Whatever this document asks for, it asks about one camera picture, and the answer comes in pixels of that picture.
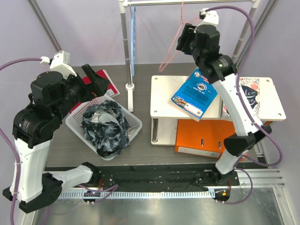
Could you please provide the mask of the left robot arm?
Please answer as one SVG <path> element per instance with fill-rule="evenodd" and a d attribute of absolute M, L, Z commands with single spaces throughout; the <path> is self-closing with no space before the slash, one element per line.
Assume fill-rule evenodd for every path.
<path fill-rule="evenodd" d="M 109 86 L 109 81 L 89 65 L 82 69 L 90 80 L 88 84 L 70 72 L 47 71 L 38 75 L 30 85 L 29 105 L 14 118 L 13 136 L 21 173 L 19 183 L 4 189 L 3 195 L 12 200 L 16 194 L 19 208 L 25 213 L 51 205 L 72 187 L 95 187 L 100 181 L 99 169 L 89 162 L 58 174 L 44 172 L 53 134 L 63 119 L 78 103 L 103 96 Z"/>

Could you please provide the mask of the pink wire hanger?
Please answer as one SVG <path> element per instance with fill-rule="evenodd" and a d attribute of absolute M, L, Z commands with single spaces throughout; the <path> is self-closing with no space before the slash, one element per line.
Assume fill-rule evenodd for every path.
<path fill-rule="evenodd" d="M 160 66 L 158 68 L 159 72 L 162 72 L 168 66 L 168 64 L 172 62 L 173 58 L 177 55 L 177 53 L 178 53 L 177 50 L 175 50 L 173 55 L 171 55 L 171 53 L 172 53 L 172 50 L 175 49 L 175 47 L 174 47 L 175 41 L 179 37 L 181 29 L 184 27 L 184 25 L 186 23 L 193 23 L 194 21 L 198 20 L 197 16 L 195 16 L 189 21 L 184 21 L 184 3 L 185 3 L 185 1 L 183 0 L 181 2 L 181 7 L 180 7 L 180 26 L 177 30 L 176 35 L 174 36 L 174 38 L 172 40 L 172 43 L 168 49 L 167 55 L 165 56 L 165 58 L 163 59 L 163 61 L 161 62 Z"/>

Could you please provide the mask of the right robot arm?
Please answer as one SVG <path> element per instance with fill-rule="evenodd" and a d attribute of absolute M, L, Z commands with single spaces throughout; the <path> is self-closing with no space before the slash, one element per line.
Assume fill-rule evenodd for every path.
<path fill-rule="evenodd" d="M 237 69 L 231 58 L 219 52 L 220 33 L 214 25 L 185 24 L 176 49 L 191 55 L 201 74 L 218 92 L 233 121 L 235 134 L 224 139 L 225 151 L 216 162 L 212 181 L 223 185 L 241 155 L 272 132 L 269 125 L 252 114 L 252 108 L 239 85 Z"/>

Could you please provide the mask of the light blue hanger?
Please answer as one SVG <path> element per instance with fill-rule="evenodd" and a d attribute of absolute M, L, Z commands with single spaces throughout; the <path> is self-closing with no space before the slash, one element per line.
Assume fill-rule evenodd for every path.
<path fill-rule="evenodd" d="M 135 16 L 136 8 L 131 7 L 131 20 L 130 20 L 130 50 L 131 50 L 131 74 L 135 76 L 135 35 L 136 35 L 136 25 L 135 25 Z"/>

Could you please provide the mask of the dark floral shorts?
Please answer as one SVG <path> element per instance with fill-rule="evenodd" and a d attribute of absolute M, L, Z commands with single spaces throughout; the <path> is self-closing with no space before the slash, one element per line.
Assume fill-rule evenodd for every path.
<path fill-rule="evenodd" d="M 84 138 L 96 148 L 96 153 L 105 159 L 119 155 L 130 146 L 129 123 L 121 106 L 106 100 L 89 106 L 82 115 Z"/>

